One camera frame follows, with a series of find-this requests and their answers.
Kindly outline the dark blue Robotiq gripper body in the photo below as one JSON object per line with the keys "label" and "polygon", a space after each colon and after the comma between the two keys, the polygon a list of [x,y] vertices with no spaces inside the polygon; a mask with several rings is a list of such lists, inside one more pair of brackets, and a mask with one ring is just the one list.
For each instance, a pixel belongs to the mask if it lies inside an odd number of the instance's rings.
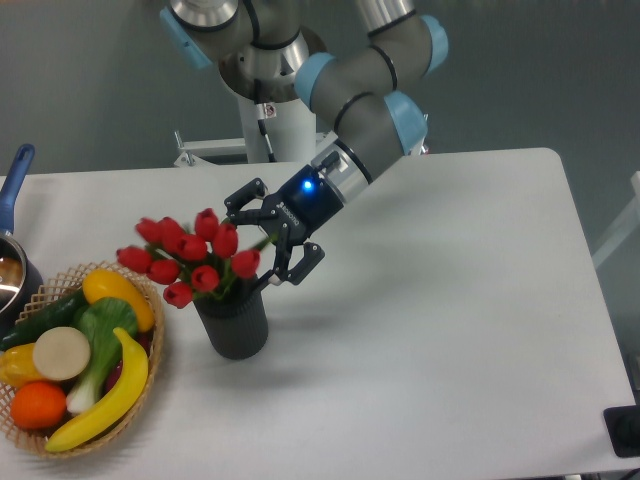
{"label": "dark blue Robotiq gripper body", "polygon": [[343,203],[314,168],[302,168],[261,206],[259,226],[279,237],[287,231],[289,245],[301,245],[331,219]]}

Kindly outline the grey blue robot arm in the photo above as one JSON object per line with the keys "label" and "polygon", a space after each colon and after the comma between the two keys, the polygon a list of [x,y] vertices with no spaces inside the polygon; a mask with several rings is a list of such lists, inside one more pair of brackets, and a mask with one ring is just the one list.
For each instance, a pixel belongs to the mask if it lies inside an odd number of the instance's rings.
{"label": "grey blue robot arm", "polygon": [[311,235],[401,157],[427,121],[404,89],[447,57],[439,22],[410,1],[360,1],[368,46],[339,60],[300,20],[296,1],[170,1],[160,20],[197,67],[216,66],[235,96],[251,163],[300,162],[276,192],[255,179],[225,202],[237,225],[275,243],[259,287],[300,283],[321,261]]}

